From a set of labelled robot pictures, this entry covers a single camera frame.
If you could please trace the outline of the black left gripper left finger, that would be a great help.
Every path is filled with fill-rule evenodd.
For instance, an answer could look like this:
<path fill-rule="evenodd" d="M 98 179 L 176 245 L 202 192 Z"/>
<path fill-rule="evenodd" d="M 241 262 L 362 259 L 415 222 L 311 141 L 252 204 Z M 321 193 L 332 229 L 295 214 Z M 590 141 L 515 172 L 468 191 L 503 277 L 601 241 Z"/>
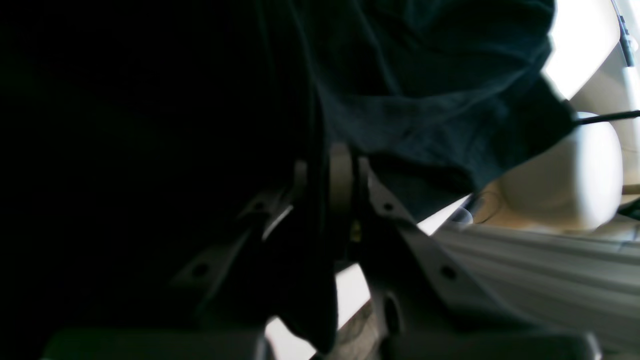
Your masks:
<path fill-rule="evenodd" d="M 214 297 L 234 267 L 249 271 L 269 237 L 295 209 L 307 187 L 307 163 L 297 160 L 292 180 L 258 192 L 210 246 L 190 260 L 171 280 L 170 289 Z M 249 264 L 243 264 L 249 258 Z"/>

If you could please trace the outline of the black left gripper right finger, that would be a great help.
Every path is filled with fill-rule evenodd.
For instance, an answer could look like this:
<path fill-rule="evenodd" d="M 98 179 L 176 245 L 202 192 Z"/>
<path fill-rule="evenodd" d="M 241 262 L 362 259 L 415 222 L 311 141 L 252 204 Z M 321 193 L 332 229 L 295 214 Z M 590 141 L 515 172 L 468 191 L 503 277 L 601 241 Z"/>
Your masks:
<path fill-rule="evenodd" d="M 506 341 L 534 330 L 418 228 L 367 158 L 333 145 L 327 176 L 328 233 L 359 263 L 386 343 Z"/>

